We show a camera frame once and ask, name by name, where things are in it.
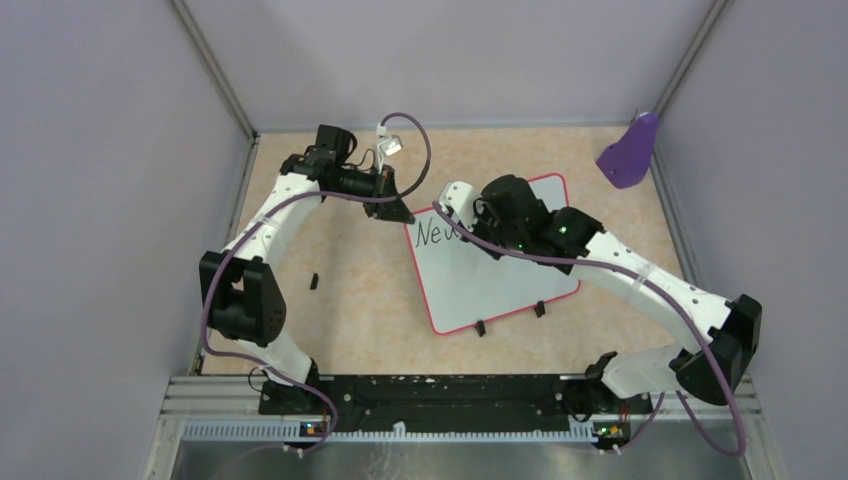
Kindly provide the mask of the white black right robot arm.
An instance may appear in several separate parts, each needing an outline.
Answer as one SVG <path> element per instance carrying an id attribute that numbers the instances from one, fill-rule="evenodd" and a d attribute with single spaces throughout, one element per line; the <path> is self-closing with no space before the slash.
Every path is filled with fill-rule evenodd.
<path id="1" fill-rule="evenodd" d="M 515 175 L 482 191 L 460 182 L 444 190 L 442 202 L 493 259 L 507 250 L 530 255 L 607 291 L 672 335 L 665 347 L 609 352 L 590 365 L 586 397 L 594 409 L 612 412 L 626 398 L 666 390 L 723 406 L 741 382 L 760 338 L 762 306 L 753 297 L 727 299 L 678 278 L 585 212 L 549 209 Z"/>

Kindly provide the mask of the pink framed whiteboard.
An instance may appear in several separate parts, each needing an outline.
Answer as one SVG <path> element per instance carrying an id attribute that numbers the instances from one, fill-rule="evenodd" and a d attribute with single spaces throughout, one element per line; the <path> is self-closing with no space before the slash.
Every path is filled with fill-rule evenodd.
<path id="1" fill-rule="evenodd" d="M 405 227 L 432 330 L 447 335 L 576 293 L 580 282 L 512 257 L 494 260 L 464 242 L 431 207 Z"/>

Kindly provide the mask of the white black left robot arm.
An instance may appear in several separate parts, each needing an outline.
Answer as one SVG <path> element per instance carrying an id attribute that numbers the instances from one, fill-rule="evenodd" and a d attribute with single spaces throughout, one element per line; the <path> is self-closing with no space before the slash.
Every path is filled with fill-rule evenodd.
<path id="1" fill-rule="evenodd" d="M 314 143 L 282 163 L 271 193 L 245 229 L 199 262 L 202 332 L 216 331 L 241 347 L 224 352 L 204 339 L 204 352 L 248 360 L 262 369 L 268 376 L 263 393 L 281 414 L 311 414 L 330 403 L 320 392 L 314 360 L 284 330 L 287 305 L 275 270 L 297 230 L 328 197 L 360 203 L 371 218 L 414 221 L 397 189 L 395 170 L 386 162 L 402 150 L 402 140 L 385 125 L 377 127 L 376 135 L 373 164 L 359 170 L 347 162 L 357 145 L 355 135 L 319 126 Z"/>

